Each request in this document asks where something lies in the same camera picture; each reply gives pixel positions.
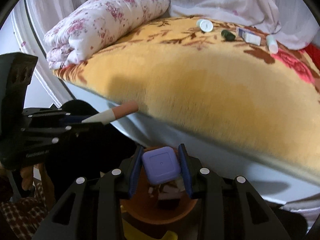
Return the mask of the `small beige lip balm tube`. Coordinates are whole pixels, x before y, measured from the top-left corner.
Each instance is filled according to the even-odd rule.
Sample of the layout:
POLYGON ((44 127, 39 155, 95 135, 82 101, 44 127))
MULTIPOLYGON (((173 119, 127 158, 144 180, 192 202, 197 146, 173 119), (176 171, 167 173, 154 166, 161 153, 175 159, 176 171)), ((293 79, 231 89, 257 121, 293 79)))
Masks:
POLYGON ((113 107, 104 112, 95 114, 82 120, 83 124, 102 123, 103 125, 116 121, 124 116, 136 113, 139 110, 138 104, 135 101, 126 102, 117 107, 113 107))

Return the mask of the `purple square case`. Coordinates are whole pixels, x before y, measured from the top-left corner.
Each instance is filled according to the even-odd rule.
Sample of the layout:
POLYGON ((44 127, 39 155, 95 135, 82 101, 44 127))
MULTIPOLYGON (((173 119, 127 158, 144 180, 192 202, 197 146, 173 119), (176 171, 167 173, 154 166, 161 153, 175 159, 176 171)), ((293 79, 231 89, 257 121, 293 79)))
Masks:
POLYGON ((148 181, 152 185, 175 180, 181 173, 176 153, 169 146, 146 151, 142 155, 142 161, 148 181))

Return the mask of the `dark green small bottle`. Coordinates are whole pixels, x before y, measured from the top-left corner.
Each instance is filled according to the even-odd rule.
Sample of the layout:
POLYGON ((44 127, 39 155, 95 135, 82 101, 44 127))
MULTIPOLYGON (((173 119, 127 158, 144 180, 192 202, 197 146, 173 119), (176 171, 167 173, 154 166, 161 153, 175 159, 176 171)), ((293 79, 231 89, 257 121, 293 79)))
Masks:
POLYGON ((225 39, 225 41, 228 41, 228 42, 234 41, 236 38, 236 36, 233 33, 231 33, 226 29, 221 31, 221 36, 225 39))

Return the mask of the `orange trash bin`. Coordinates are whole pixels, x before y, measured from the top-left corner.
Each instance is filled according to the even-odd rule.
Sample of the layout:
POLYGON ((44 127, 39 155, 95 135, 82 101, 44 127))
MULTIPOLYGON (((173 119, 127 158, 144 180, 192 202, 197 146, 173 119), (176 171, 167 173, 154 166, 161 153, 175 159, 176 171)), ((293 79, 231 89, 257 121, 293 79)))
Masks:
POLYGON ((181 177, 167 183, 152 185, 148 181, 144 166, 139 176, 135 194, 131 199, 124 199, 121 205, 135 219, 153 225, 176 222, 187 216, 197 204, 185 190, 181 177))

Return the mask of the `yellow floral plush blanket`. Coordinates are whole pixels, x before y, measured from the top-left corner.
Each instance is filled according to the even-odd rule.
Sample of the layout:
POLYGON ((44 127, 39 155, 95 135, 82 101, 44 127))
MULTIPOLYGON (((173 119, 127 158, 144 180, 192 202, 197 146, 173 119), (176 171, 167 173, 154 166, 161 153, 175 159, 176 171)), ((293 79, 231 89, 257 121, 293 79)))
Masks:
POLYGON ((319 64, 305 50, 210 33, 196 17, 142 25, 79 65, 54 75, 113 102, 319 181, 319 64))

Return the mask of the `floral pink white pillow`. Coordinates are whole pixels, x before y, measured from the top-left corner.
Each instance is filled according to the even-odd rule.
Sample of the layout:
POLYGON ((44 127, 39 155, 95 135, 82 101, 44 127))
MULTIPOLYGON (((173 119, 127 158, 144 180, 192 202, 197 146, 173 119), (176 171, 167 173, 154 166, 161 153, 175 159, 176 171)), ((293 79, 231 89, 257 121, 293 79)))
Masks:
POLYGON ((136 27, 162 16, 170 0, 88 0, 44 36, 52 70, 80 64, 136 27))

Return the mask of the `blue white medicine box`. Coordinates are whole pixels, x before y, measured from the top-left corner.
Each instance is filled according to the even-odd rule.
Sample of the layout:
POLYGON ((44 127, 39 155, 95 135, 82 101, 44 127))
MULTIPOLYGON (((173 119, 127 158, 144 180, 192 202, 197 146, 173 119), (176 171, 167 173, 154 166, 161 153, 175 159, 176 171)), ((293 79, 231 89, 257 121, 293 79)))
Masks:
POLYGON ((261 37, 246 28, 237 27, 236 34, 240 38, 242 38, 246 43, 253 44, 256 46, 260 46, 261 44, 261 37))

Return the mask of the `white round jar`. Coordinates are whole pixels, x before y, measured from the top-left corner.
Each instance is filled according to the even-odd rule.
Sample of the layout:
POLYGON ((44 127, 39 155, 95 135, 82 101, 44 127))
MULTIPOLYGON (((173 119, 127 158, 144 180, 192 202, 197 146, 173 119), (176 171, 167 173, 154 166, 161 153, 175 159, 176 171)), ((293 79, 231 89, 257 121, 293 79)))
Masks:
POLYGON ((209 33, 211 31, 213 31, 213 29, 214 29, 213 23, 207 19, 197 20, 196 25, 197 25, 197 27, 199 27, 201 29, 201 31, 203 31, 205 33, 209 33))

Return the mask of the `white slim bottle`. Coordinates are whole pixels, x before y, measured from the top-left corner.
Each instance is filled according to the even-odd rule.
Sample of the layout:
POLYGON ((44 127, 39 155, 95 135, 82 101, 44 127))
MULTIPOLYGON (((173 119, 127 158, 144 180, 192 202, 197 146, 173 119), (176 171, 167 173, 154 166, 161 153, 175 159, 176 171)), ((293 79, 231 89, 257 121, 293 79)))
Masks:
POLYGON ((274 38, 273 35, 267 35, 266 36, 266 44, 267 44, 267 47, 269 49, 269 52, 271 54, 277 54, 278 53, 278 43, 276 41, 276 39, 274 38))

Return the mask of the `red blanket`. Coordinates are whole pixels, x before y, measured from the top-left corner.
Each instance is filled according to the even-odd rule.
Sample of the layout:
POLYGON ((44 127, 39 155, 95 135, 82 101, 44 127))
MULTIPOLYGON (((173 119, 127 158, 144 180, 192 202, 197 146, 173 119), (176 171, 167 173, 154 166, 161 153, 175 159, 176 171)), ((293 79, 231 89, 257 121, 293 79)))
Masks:
POLYGON ((317 45, 314 45, 313 43, 307 45, 304 50, 306 53, 310 56, 313 63, 317 67, 318 70, 320 70, 320 48, 317 45))

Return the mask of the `sheer white curtain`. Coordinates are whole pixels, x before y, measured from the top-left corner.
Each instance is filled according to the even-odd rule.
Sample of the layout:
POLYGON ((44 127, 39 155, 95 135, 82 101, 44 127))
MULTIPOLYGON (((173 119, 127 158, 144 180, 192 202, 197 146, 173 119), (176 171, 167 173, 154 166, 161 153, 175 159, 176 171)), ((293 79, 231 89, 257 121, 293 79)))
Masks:
MULTIPOLYGON (((74 98, 46 63, 44 34, 87 0, 19 0, 8 17, 24 53, 38 56, 35 76, 60 105, 74 98)), ((289 44, 319 41, 319 0, 170 0, 169 16, 203 15, 260 27, 289 44)))

